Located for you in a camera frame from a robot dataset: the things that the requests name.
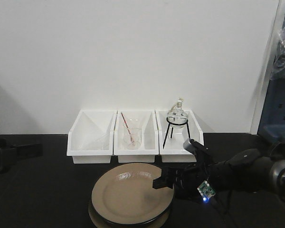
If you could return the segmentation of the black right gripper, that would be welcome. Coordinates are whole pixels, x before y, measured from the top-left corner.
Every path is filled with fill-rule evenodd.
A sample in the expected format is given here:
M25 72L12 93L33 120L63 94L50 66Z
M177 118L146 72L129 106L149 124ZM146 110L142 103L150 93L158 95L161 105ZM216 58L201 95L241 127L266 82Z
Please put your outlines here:
M162 168L160 177L153 180L152 187L174 187L175 198L179 200L209 201L216 195L209 182L209 172L197 162Z

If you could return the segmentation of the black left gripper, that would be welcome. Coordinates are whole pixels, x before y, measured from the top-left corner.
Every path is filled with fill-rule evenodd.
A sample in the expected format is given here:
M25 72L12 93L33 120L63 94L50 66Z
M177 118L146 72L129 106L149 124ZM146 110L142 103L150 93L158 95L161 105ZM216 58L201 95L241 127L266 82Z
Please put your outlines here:
M25 160L43 155L43 145L40 143L10 145L0 138L0 173L7 172L14 165L14 151L17 160Z

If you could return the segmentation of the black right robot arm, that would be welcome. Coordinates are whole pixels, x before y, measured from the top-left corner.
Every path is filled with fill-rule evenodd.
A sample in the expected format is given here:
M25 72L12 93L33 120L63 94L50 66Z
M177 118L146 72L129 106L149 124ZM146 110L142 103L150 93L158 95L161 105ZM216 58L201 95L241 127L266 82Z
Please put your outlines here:
M188 139L183 147L196 162L183 168L165 167L152 187L175 190L182 200L208 203L222 191L269 191L285 202L285 159L263 156L257 149L237 153L231 159L214 162L208 149Z

